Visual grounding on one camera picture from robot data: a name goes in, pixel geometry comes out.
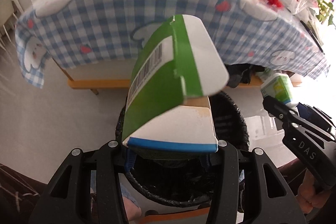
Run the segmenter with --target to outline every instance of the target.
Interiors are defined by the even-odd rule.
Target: box
[[[171,17],[153,33],[134,66],[123,144],[152,159],[216,152],[207,96],[228,80],[202,21],[190,15]]]

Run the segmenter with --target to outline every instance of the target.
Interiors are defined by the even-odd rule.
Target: white floor
[[[95,96],[89,90],[72,90],[53,61],[46,65],[45,86],[40,90],[24,81],[14,47],[8,44],[7,49],[7,52],[0,50],[0,163],[47,183],[73,148],[94,150],[114,139],[127,91],[100,90]],[[333,75],[336,72],[332,67],[327,85],[326,82],[308,82],[297,88],[301,102],[315,104],[336,115],[332,104],[336,79]],[[295,158],[281,142],[283,131],[276,130],[273,118],[263,109],[259,88],[227,89],[226,92],[246,119],[251,149],[263,148],[276,166]],[[123,176],[121,181],[138,200],[143,212],[185,210],[147,200]]]

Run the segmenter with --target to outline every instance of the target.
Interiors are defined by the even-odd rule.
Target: barcode
[[[155,49],[155,51],[151,54],[145,65],[141,68],[140,72],[134,79],[131,88],[128,93],[127,107],[132,102],[133,96],[137,93],[138,88],[142,85],[142,83],[148,78],[150,73],[160,65],[162,61],[162,43]]]

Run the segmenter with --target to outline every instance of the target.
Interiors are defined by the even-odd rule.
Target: blue and white checkered tablecloth
[[[22,75],[41,88],[50,57],[64,69],[137,58],[143,42],[176,14],[203,21],[225,64],[250,63],[313,79],[328,73],[325,56],[300,23],[258,0],[39,0],[17,23]]]

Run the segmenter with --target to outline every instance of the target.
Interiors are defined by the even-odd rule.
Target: silver screw
[[[221,147],[224,147],[224,146],[227,146],[227,142],[224,141],[224,140],[219,140],[218,145],[221,146]]]
[[[257,155],[262,155],[264,153],[264,151],[261,148],[256,148],[254,150],[254,153],[256,153]]]
[[[71,152],[71,154],[72,154],[73,156],[78,156],[80,153],[81,153],[81,151],[80,151],[78,148],[72,150],[72,152]]]
[[[118,142],[117,141],[110,141],[109,142],[109,147],[113,148],[113,147],[117,147]]]

